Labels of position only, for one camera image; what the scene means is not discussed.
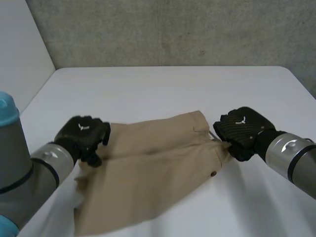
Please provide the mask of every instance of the silver robot arm segment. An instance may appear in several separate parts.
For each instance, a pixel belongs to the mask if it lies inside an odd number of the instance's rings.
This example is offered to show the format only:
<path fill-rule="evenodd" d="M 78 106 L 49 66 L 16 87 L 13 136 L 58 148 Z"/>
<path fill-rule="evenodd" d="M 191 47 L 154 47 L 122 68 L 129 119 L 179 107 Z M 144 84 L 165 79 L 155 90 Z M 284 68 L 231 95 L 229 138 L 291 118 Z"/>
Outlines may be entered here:
<path fill-rule="evenodd" d="M 316 199 L 316 144 L 299 136 L 263 131 L 255 151 L 274 171 Z"/>

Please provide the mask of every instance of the button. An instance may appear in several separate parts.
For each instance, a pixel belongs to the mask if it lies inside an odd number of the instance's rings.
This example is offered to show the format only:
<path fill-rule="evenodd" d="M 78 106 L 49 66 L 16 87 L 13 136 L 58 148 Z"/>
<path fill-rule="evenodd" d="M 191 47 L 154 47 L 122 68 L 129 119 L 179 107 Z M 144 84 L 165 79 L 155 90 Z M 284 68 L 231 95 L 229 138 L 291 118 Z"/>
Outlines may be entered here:
<path fill-rule="evenodd" d="M 293 150 L 296 146 L 296 143 L 295 142 L 289 142 L 287 145 L 286 145 L 286 148 L 289 149 L 289 150 Z"/>

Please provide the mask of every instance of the pant leg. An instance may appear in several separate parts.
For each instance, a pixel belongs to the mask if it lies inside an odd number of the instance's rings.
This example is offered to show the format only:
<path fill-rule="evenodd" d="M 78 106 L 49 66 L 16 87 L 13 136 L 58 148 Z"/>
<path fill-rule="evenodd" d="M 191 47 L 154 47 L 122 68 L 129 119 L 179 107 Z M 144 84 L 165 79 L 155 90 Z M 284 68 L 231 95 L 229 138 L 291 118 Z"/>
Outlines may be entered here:
<path fill-rule="evenodd" d="M 76 235 L 114 231 L 157 217 L 221 169 L 219 142 L 110 159 L 95 175 L 76 218 Z"/>

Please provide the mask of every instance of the khaki pants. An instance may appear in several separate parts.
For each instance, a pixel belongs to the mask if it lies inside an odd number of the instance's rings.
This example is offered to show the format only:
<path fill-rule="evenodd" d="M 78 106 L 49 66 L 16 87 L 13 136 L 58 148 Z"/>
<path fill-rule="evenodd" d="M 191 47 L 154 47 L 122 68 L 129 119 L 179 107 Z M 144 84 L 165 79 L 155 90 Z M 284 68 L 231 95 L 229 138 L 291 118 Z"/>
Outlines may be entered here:
<path fill-rule="evenodd" d="M 111 124 L 103 165 L 81 163 L 78 190 L 85 195 L 75 213 L 77 236 L 96 235 L 157 217 L 216 175 L 230 161 L 227 144 L 209 138 L 203 114 Z"/>

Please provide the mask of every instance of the black glove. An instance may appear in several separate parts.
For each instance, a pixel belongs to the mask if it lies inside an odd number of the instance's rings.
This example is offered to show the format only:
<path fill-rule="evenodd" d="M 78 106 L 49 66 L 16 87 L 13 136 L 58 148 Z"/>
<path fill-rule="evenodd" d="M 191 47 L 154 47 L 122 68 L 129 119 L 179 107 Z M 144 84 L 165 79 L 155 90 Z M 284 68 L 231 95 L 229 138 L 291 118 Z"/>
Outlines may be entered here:
<path fill-rule="evenodd" d="M 111 133 L 108 122 L 90 116 L 72 117 L 58 132 L 54 143 L 64 147 L 73 157 L 87 162 L 92 167 L 98 167 L 102 160 L 96 154 L 98 145 L 107 145 Z"/>
<path fill-rule="evenodd" d="M 222 115 L 213 127 L 222 141 L 231 143 L 228 151 L 239 161 L 249 160 L 255 154 L 255 139 L 260 132 L 276 129 L 270 121 L 249 107 Z"/>

